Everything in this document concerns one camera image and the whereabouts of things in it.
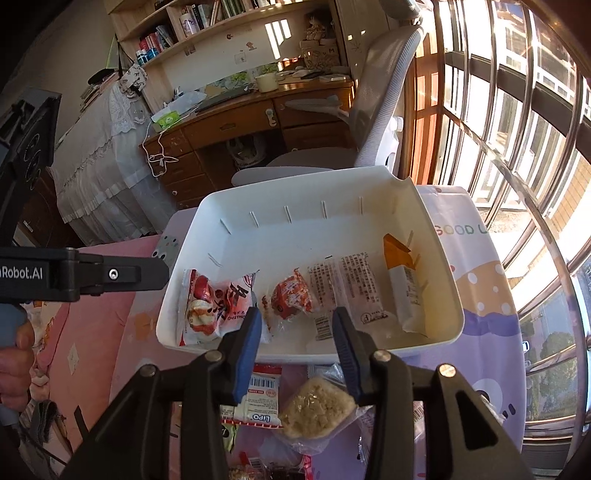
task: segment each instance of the chair armrest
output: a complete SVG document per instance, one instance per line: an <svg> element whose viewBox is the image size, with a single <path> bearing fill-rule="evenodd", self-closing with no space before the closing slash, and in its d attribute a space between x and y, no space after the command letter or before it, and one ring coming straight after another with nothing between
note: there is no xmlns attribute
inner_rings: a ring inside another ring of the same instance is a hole
<svg viewBox="0 0 591 480"><path fill-rule="evenodd" d="M285 102L285 106L288 108L304 112L328 113L348 124L349 112L341 110L341 105L342 103L336 95L331 95L328 98L302 98Z"/></svg>
<svg viewBox="0 0 591 480"><path fill-rule="evenodd" d="M260 181L283 179L285 177L295 177L296 175L305 175L307 173L317 173L320 171L331 170L331 168L320 167L251 167L236 172L232 177L232 185L240 187Z"/></svg>

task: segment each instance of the desk drawer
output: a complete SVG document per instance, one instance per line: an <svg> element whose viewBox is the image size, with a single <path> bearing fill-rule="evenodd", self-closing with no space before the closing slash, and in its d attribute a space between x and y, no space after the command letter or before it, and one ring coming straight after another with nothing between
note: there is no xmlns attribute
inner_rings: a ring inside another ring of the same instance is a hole
<svg viewBox="0 0 591 480"><path fill-rule="evenodd" d="M169 157L179 158L179 156L193 151L191 145L189 145L189 142L187 142L187 139L184 137L183 132L180 130L176 130L169 134L163 134L160 143L162 143L162 146L164 147L164 155ZM160 145L158 145L158 137L155 137L147 143L145 147L150 155L161 153Z"/></svg>
<svg viewBox="0 0 591 480"><path fill-rule="evenodd" d="M201 203L201 200L203 200L205 197L199 197L197 199L189 199L189 200L183 200L182 202L177 202L177 208L179 210L184 210L185 208L193 208L193 207L198 207L199 204Z"/></svg>
<svg viewBox="0 0 591 480"><path fill-rule="evenodd" d="M164 171L157 162L152 162L154 173ZM159 181L165 185L175 183L190 177L201 175L203 169L194 152L181 155L176 162L167 162L166 173L158 177Z"/></svg>
<svg viewBox="0 0 591 480"><path fill-rule="evenodd" d="M286 128L283 130L283 139L287 151L320 147L355 148L349 126L345 122Z"/></svg>
<svg viewBox="0 0 591 480"><path fill-rule="evenodd" d="M275 104L275 111L279 117L281 128L340 121L335 116L328 115L327 113L302 112L300 110L294 110L293 108L288 108L285 106L285 102L288 100L301 100L304 98L327 98L331 95L338 96L342 103L341 108L347 112L349 111L351 103L353 102L353 93L350 88L295 93L293 95L285 95L283 97L274 99L273 103Z"/></svg>
<svg viewBox="0 0 591 480"><path fill-rule="evenodd" d="M193 149L196 150L241 135L279 128L275 114L272 121L267 118L265 113L267 109L274 109L273 102L270 100L244 105L192 123L183 131Z"/></svg>
<svg viewBox="0 0 591 480"><path fill-rule="evenodd" d="M205 197L216 191L207 175L197 175L196 177L170 183L166 185L166 189L172 194L174 201L177 203Z"/></svg>

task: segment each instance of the wooden shelf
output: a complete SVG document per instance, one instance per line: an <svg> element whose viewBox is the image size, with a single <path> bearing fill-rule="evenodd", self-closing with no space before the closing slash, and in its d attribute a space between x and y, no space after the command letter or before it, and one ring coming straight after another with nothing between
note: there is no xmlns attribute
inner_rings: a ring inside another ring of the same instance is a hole
<svg viewBox="0 0 591 480"><path fill-rule="evenodd" d="M165 5L164 7L160 7L154 13L148 15L144 18L140 23L138 23L134 28L130 29L130 31L125 35L123 38L120 38L121 41L129 40L130 38L139 37L142 33L148 31L151 27L156 27L163 23L168 22L168 12L166 11L166 7L175 4L176 2L170 2L169 4Z"/></svg>
<svg viewBox="0 0 591 480"><path fill-rule="evenodd" d="M315 5L324 4L324 0L293 0L292 3L275 4L269 7L257 8L250 10L246 13L235 15L234 17L221 20L209 28L198 31L190 37L179 40L172 47L167 48L161 54L144 63L143 68L150 67L163 62L164 60L176 55L183 51L189 45L195 45L196 43L205 40L213 35L229 30L230 28L239 27L246 23L259 20L261 18L271 17L273 15L280 15L285 12L294 12L302 8L309 8Z"/></svg>
<svg viewBox="0 0 591 480"><path fill-rule="evenodd" d="M108 14L123 12L125 10L135 10L143 7L146 0L105 0L105 7Z"/></svg>

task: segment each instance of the wall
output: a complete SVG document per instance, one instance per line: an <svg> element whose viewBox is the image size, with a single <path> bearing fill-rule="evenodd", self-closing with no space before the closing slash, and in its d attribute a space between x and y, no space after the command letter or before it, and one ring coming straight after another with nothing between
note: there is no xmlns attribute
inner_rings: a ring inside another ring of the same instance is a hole
<svg viewBox="0 0 591 480"><path fill-rule="evenodd" d="M214 35L195 45L195 52L189 56L184 53L172 57L164 63L164 71L173 87L194 90L208 83L216 82L229 75L248 70L277 60L273 55L265 24L287 20L291 38L278 46L280 58L295 58L301 53L300 40L306 37L309 26L306 13L314 10L301 9L291 14L280 14L254 21L236 29ZM254 50L246 45L251 42ZM235 58L244 54L245 62Z"/></svg>
<svg viewBox="0 0 591 480"><path fill-rule="evenodd" d="M0 112L27 86L62 94L56 140L80 115L88 78L105 67L114 31L102 0L73 2L35 40L0 93Z"/></svg>

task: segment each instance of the sunlight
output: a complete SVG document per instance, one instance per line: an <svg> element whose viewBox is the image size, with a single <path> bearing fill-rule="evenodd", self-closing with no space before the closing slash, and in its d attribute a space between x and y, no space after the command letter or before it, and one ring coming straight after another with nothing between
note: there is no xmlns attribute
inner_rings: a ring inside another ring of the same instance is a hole
<svg viewBox="0 0 591 480"><path fill-rule="evenodd" d="M281 20L281 28L283 29L283 36L285 38L291 38L290 26L289 26L289 23L287 23L287 19L286 18L284 18L283 20Z"/></svg>
<svg viewBox="0 0 591 480"><path fill-rule="evenodd" d="M267 30L267 37L269 37L269 43L271 44L271 50L273 51L273 56L276 60L281 58L279 55L279 47L277 46L277 41L275 40L275 35L273 33L273 27L270 23L265 24L265 29Z"/></svg>
<svg viewBox="0 0 591 480"><path fill-rule="evenodd" d="M281 45L283 43L283 33L281 33L281 26L279 25L279 22L273 22L273 30L275 32L275 36L277 38L277 43L279 45Z"/></svg>

